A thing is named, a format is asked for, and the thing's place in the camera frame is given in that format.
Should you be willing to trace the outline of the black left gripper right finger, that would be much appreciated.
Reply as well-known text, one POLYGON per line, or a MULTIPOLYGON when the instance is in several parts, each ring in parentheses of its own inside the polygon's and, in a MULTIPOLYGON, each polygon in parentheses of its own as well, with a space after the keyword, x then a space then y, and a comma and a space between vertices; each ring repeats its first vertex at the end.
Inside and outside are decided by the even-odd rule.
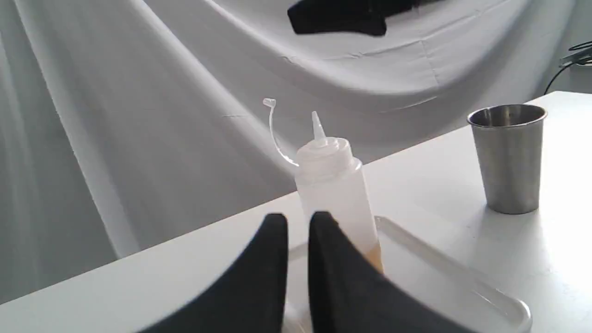
POLYGON ((308 297, 315 333, 469 333, 394 285, 327 211, 311 217, 308 297))

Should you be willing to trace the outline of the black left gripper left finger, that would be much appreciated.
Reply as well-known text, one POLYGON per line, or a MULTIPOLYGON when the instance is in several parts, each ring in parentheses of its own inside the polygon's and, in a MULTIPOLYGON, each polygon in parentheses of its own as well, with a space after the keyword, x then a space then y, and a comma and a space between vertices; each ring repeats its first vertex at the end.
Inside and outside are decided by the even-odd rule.
POLYGON ((145 333, 279 333, 287 293, 289 231, 265 216, 241 255, 205 291, 145 333))

